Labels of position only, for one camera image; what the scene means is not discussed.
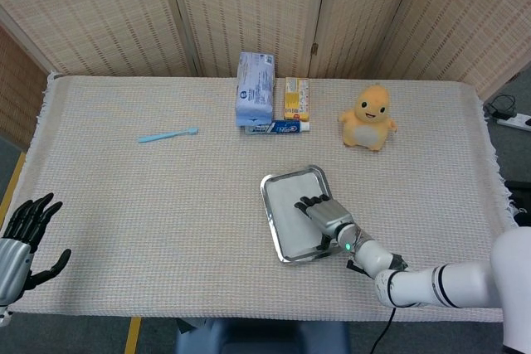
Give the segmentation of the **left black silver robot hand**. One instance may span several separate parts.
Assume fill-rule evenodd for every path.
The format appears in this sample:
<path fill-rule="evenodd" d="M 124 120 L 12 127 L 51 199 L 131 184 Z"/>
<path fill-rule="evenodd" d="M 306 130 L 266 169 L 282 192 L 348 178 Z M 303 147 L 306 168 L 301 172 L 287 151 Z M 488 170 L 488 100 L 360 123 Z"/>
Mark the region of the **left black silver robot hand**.
<path fill-rule="evenodd" d="M 48 193 L 36 200 L 23 202 L 9 219 L 0 236 L 0 310 L 9 307 L 24 293 L 54 279 L 67 266 L 71 250 L 65 249 L 59 259 L 39 273 L 32 271 L 32 261 L 51 218 L 61 209 Z"/>

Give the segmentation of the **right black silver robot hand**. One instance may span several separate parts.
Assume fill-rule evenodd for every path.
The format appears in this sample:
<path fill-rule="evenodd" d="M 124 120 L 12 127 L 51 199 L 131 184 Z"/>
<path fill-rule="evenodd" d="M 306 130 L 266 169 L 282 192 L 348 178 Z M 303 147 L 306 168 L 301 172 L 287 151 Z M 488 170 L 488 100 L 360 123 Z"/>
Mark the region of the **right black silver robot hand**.
<path fill-rule="evenodd" d="M 294 204 L 320 231 L 321 241 L 318 250 L 326 250 L 336 240 L 338 246 L 347 252 L 354 252 L 358 240 L 358 226 L 352 214 L 338 201 L 322 194 L 321 196 L 302 196 Z"/>

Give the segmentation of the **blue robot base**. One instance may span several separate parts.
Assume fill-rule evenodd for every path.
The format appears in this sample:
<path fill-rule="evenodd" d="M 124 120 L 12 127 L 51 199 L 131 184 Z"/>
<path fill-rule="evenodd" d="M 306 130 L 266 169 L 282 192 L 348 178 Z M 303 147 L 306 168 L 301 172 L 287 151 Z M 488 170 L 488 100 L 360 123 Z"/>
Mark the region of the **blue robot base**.
<path fill-rule="evenodd" d="M 209 318 L 178 332 L 174 354 L 351 354 L 346 322 Z"/>

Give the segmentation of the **yellow plush toy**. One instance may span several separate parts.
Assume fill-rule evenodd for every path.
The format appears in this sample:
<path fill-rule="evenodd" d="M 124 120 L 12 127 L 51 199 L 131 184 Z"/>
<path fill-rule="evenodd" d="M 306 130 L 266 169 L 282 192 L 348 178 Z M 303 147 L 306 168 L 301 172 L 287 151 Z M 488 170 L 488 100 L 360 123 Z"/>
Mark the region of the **yellow plush toy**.
<path fill-rule="evenodd" d="M 338 117 L 343 144 L 380 151 L 397 124 L 390 116 L 391 97 L 386 87 L 370 85 L 357 97 L 354 106 Z"/>

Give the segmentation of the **blue white toothpaste tube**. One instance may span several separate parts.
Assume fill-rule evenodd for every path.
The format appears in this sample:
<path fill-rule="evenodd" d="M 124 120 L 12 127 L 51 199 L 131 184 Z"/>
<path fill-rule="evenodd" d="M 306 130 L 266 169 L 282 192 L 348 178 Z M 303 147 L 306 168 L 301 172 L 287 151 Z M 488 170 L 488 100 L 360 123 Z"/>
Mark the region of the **blue white toothpaste tube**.
<path fill-rule="evenodd" d="M 244 133 L 247 135 L 257 134 L 288 134 L 309 132 L 309 122 L 299 120 L 273 120 L 269 124 L 246 126 Z"/>

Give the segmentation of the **yellow cardboard box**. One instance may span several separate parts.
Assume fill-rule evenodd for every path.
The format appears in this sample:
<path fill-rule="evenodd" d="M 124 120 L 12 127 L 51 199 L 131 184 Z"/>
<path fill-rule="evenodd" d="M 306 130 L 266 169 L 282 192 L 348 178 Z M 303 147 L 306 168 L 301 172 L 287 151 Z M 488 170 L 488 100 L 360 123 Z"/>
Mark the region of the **yellow cardboard box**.
<path fill-rule="evenodd" d="M 309 122 L 309 79 L 285 79 L 284 118 Z"/>

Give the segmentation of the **blue tissue pack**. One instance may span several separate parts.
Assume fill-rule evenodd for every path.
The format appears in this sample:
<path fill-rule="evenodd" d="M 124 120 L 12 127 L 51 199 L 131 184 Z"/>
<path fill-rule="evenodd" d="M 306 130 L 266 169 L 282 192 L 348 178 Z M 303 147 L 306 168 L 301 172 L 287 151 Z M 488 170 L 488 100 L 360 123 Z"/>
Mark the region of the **blue tissue pack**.
<path fill-rule="evenodd" d="M 269 124 L 273 119 L 275 57 L 241 52 L 236 78 L 236 126 Z"/>

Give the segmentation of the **beige woven table cloth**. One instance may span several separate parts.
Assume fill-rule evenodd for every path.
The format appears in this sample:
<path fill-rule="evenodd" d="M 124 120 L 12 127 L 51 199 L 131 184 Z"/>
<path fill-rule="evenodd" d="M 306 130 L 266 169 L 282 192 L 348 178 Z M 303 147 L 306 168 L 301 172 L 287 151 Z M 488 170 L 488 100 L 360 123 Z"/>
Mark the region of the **beige woven table cloth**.
<path fill-rule="evenodd" d="M 357 223 L 413 268 L 486 260 L 514 227 L 475 90 L 389 80 L 397 132 L 344 146 L 364 80 L 312 80 L 310 131 L 250 136 L 233 78 L 64 76 L 46 90 L 12 207 L 53 193 L 32 263 L 65 269 L 15 313 L 377 321 L 389 314 L 345 253 L 279 261 L 261 180 L 315 165 Z M 198 134 L 138 138 L 198 128 Z"/>

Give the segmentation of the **light blue toothbrush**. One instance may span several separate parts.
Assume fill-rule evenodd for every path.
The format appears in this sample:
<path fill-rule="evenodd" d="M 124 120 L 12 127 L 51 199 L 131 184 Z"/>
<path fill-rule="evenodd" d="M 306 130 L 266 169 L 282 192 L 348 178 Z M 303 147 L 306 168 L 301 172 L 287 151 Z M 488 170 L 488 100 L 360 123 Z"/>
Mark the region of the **light blue toothbrush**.
<path fill-rule="evenodd" d="M 149 135 L 149 136 L 143 136 L 138 138 L 138 143 L 151 143 L 158 140 L 163 140 L 167 138 L 175 138 L 179 136 L 186 136 L 186 135 L 195 135 L 198 134 L 198 128 L 189 128 L 177 132 L 171 132 L 171 133 L 160 133 L 155 135 Z"/>

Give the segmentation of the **black floor object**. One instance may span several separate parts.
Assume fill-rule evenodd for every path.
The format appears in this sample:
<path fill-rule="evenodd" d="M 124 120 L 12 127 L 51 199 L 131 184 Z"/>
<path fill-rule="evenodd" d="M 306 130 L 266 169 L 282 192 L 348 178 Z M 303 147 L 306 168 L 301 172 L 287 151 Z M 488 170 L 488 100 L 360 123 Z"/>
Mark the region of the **black floor object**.
<path fill-rule="evenodd" d="M 509 209 L 518 226 L 531 227 L 531 182 L 506 181 Z"/>

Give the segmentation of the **white power strip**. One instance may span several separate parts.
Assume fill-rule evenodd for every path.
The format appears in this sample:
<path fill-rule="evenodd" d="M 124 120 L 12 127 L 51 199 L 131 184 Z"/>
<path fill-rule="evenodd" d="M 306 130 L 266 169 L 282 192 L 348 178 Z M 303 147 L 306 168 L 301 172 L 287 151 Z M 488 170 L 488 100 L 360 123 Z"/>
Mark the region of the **white power strip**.
<path fill-rule="evenodd" d="M 509 119 L 497 119 L 496 123 L 505 127 L 531 133 L 531 115 L 517 113 L 514 117 Z"/>

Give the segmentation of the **woven folding screen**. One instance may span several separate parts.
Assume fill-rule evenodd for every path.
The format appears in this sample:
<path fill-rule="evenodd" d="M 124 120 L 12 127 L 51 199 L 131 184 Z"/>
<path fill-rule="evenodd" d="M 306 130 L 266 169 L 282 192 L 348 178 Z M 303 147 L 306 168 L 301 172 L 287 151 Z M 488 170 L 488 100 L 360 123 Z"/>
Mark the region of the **woven folding screen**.
<path fill-rule="evenodd" d="M 279 77 L 455 80 L 487 99 L 531 68 L 531 0 L 0 0 L 0 138 L 29 146 L 52 72 L 228 77 L 242 51 Z"/>

